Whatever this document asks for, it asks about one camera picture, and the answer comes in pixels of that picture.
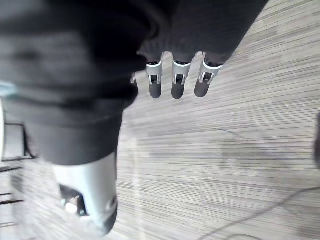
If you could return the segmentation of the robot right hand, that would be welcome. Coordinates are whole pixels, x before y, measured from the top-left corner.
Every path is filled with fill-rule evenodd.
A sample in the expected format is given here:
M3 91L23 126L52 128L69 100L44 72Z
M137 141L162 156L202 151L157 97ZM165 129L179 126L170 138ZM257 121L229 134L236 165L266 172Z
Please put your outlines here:
M171 94L182 97L191 62L204 97L265 0L3 0L0 91L52 163L64 207L103 235L118 213L117 152L123 112L146 71L161 96L162 55L173 56Z

